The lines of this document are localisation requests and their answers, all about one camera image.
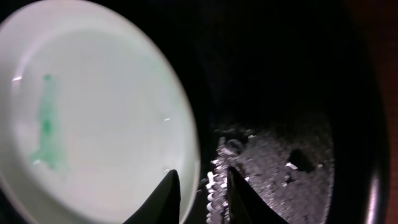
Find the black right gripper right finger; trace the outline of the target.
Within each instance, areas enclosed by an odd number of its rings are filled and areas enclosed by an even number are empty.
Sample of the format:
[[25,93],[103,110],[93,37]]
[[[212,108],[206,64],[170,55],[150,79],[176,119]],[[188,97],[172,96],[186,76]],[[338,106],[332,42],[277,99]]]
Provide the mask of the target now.
[[231,166],[228,167],[227,198],[230,224],[288,224]]

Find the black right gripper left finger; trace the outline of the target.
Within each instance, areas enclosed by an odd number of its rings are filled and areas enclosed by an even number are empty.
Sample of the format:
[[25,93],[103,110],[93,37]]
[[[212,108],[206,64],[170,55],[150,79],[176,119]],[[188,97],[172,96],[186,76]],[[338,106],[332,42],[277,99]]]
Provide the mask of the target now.
[[123,224],[179,224],[180,180],[170,170],[144,204]]

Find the mint green plate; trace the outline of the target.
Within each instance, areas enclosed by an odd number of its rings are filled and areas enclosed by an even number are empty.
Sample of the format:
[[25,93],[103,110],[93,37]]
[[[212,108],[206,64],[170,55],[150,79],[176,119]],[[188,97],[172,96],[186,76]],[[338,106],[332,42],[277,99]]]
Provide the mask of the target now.
[[1,190],[27,223],[122,223],[172,170],[177,223],[200,177],[197,127],[162,52],[89,1],[39,1],[1,23]]

